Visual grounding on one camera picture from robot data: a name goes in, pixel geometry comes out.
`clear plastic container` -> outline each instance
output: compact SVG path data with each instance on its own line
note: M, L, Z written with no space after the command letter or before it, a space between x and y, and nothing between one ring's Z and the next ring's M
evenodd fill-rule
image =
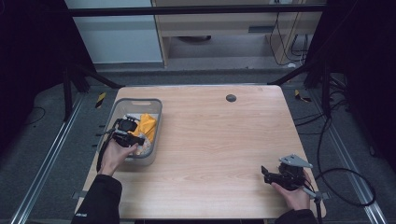
M129 155L125 160L126 162L129 162L132 165L151 165L154 162L157 151L157 141L160 135L159 131L161 129L162 110L163 104L158 99L122 98L113 105L106 124L106 131L112 128L114 122L117 119L124 119L126 115L140 119L142 114L147 113L157 120L155 134L152 143L150 143L150 148L140 155ZM106 139L107 134L102 136L98 145L98 152L100 151L102 144Z

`metal frame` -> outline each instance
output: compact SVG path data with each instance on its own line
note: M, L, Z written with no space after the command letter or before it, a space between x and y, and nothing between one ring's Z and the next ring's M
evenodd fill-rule
M116 8L73 8L52 10L49 13L69 14L72 17L142 16L174 14L257 13L257 12L315 12L329 10L327 4L287 5L233 5L194 7L116 7Z
M20 206L18 207L18 210L15 212L14 216L12 217L10 223L22 224L25 223L27 218L29 217L30 212L32 211L35 205L35 201L37 200L38 195L43 189L44 184L50 174L50 170L52 169L52 166L55 163L56 158L58 157L58 154L62 149L62 146L64 145L64 141L71 127L73 126L78 111L81 108L83 99L84 99L84 93L78 93L78 97L74 104L74 110L73 113L71 114L70 119L64 122L60 131L56 135L56 138L51 148L49 149L49 153L47 154L46 159L44 159L43 164L41 165L40 169L37 172L37 175L35 176L35 180L33 181L29 190L25 194L23 201L21 202Z
M322 112L323 110L320 105L320 100L319 100L320 97L318 96L318 93L313 90L308 90L308 91L309 91L309 94L312 96L312 100L313 100L313 102L315 102L315 105L317 106L318 110ZM330 133L332 142L334 143L335 151L337 152L341 163L343 163L343 165L347 169L361 173L358 169L358 166L355 164L355 162L352 160L351 156L347 152L347 147L344 145L344 142L343 142L340 134L338 133L336 127L332 123L329 128L329 133ZM362 203L370 202L370 200L373 198L373 194L371 193L367 184L361 178L358 178L355 175L349 175L349 180L350 180L352 186L354 187L361 202ZM370 206L364 207L364 210L367 214L367 217L370 219L370 221L372 223L375 223L375 224L388 223L377 202L374 202Z

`yellow tape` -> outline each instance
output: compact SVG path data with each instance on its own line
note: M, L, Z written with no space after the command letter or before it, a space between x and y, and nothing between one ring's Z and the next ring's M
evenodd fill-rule
M98 100L96 101L96 105L95 108L100 108L100 106L102 105L103 101L105 100L106 97L106 93L102 92L100 93Z

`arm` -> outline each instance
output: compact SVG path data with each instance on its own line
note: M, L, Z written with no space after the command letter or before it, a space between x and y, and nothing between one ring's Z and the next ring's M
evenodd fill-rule
M311 182L308 174L304 171L307 182ZM291 210L279 217L275 224L317 224L314 214L310 210L309 195L302 188L286 190L273 182L271 186L280 193Z
M120 223L119 204L122 185L112 176L125 158L136 149L137 144L132 147L121 147L114 140L109 142L101 169L74 215L72 224Z

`black cable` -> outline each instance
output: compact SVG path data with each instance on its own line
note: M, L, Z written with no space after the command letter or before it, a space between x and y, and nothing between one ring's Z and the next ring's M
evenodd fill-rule
M41 115L41 117L40 117L39 119L36 119L36 120L34 120L34 121L32 121L32 122L29 122L29 123L25 123L25 124L23 124L23 125L31 125L31 124L37 123L37 122L39 122L41 119L43 119L44 116L46 116L46 109L44 109L43 107L41 107L41 106L35 106L35 107L33 107L33 109L41 109L41 110L43 111L43 114Z
M332 122L330 121L330 123L327 125L327 127L325 129L325 132L330 129L331 124L332 124ZM302 135L304 135L304 134L305 135L318 135L318 134L321 134L321 132L320 133L298 133L298 134L302 134Z
M355 206L358 206L358 207L369 206L369 205L371 205L371 204L373 204L375 202L376 194L375 194L375 189L373 188L373 186L371 185L371 183L368 181L367 178L365 178L363 175L361 175L361 174L359 174L359 173L357 173L357 172L355 172L353 170L347 169L347 168L332 168L332 169L326 170L324 172L322 172L322 170L321 170L320 159L319 159L320 158L320 146L321 146L321 143L322 143L322 140L323 140L323 134L325 133L325 128L327 126L327 123L331 119L332 119L331 117L326 118L325 124L324 124L324 126L322 128L322 131L320 133L319 142L318 142L318 148L317 148L317 164L318 164L318 172L319 172L319 174L318 174L317 177L315 177L315 180L318 180L319 178L322 178L323 183L329 188L329 190L331 190L335 195L337 195L341 200L343 200L346 203L349 203L349 204L352 204L352 205L355 205ZM370 191L372 192L373 199L370 202L368 202L368 203L354 203L354 202L348 200L347 198L343 197L341 194L339 194L335 189L333 189L331 187L331 185L327 182L326 178L324 177L324 175L326 175L329 172L333 172L333 171L350 172L350 173L353 173L354 175L357 175L360 178L362 178L366 182L366 184L369 187Z
M335 95L336 93L340 93L343 96L346 96L345 91L333 91L332 93L330 93L329 97L332 98L332 96Z
M286 52L285 44L283 43L283 39L282 39L282 36L281 36L281 34L280 34L279 25L278 25L278 20L279 20L279 12L276 13L276 20L275 20L275 24L274 24L274 29L273 29L272 33L270 34L270 40L269 40L269 41L270 41L270 49L271 49L271 51L273 52L273 55L274 55L274 58L275 58L275 62L276 62L277 65L287 65L287 64L289 64L289 63L298 62L298 60L290 59L289 56L288 56L288 54L287 54L287 52ZM279 62L276 60L275 52L274 52L274 50L273 50L273 48L272 48L272 35L273 35L273 33L274 33L274 31L275 31L276 28L277 28L277 32L279 33L279 39L280 39L280 42L281 42L281 44L282 44L283 53L285 54L286 58L287 58L288 60L290 60L288 63L279 63Z
M306 56L308 55L308 35L305 35L304 51L303 51L303 63L305 63Z
M321 216L321 207L320 207L320 201L321 199L315 199L315 205L317 206L317 216L318 216L318 223L322 224L323 220L322 220L322 216Z
M305 40L305 42L304 42L304 47L303 47L303 49L294 49L294 45L295 45L295 43L296 43L297 37L298 37L298 35L295 35L294 38L293 38L293 41L291 42L290 52L291 52L292 55L294 55L294 56L296 56L296 57L300 57L300 56L302 56L304 53L307 52L307 50L306 50L306 45L305 45L305 44L306 44L306 40Z
M343 104L343 103L345 103L345 102L346 102L346 100L341 100L341 101L339 101L339 102L336 103L335 105L332 105L332 107L330 108L330 110L334 110L337 106L339 106L339 105L341 105L341 104ZM296 127L302 126L302 125L311 123L311 122L313 122L313 121L315 121L315 120L317 120L317 119L320 119L321 117L324 116L324 113L319 113L319 114L315 114L315 115L309 115L309 116L304 117L304 118L310 118L310 117L314 117L314 118L311 119L311 120L308 120L308 121L306 121L306 122L296 124L295 126L296 126Z

